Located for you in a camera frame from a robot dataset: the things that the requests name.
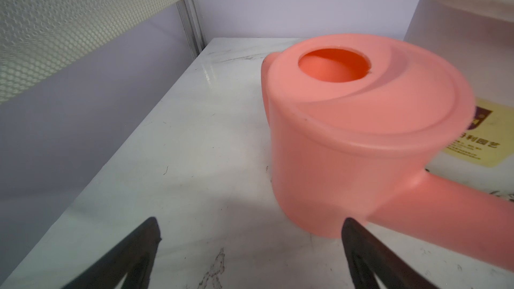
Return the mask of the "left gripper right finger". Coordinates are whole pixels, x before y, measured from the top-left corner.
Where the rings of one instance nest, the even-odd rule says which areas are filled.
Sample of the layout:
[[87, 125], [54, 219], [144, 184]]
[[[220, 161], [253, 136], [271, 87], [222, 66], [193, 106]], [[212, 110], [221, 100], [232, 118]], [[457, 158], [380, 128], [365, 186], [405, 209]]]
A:
[[347, 218], [341, 240], [356, 288], [435, 288], [393, 251], [365, 229], [358, 221]]

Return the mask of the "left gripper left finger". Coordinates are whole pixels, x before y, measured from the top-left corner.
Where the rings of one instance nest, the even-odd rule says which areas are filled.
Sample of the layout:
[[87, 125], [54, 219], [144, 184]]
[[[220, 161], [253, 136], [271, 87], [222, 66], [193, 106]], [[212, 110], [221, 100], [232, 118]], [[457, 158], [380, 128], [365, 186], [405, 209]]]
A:
[[65, 288], [148, 288], [161, 231], [150, 217]]

